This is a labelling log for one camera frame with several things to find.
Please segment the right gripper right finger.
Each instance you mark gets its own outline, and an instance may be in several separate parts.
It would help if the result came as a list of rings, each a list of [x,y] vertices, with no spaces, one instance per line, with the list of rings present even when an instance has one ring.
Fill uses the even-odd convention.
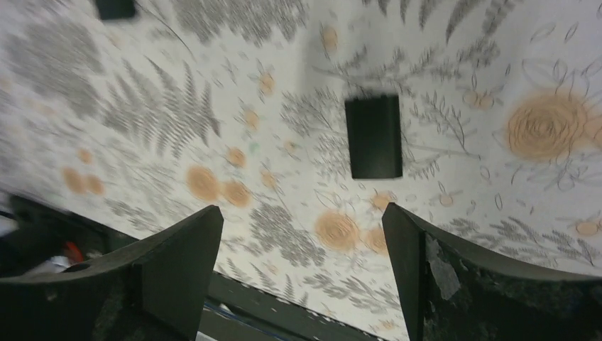
[[[601,279],[512,259],[388,204],[382,217],[411,340],[600,340]]]

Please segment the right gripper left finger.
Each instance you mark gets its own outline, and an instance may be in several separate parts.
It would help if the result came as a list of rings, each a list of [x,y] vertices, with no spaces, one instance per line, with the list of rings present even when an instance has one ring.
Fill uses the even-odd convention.
[[[224,219],[210,205],[60,273],[1,280],[2,340],[194,340]]]

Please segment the black remote control back up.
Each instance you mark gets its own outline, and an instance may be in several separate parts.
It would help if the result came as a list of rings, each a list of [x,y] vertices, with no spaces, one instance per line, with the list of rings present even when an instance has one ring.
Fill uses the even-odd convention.
[[[135,0],[93,0],[101,21],[118,21],[135,18]]]

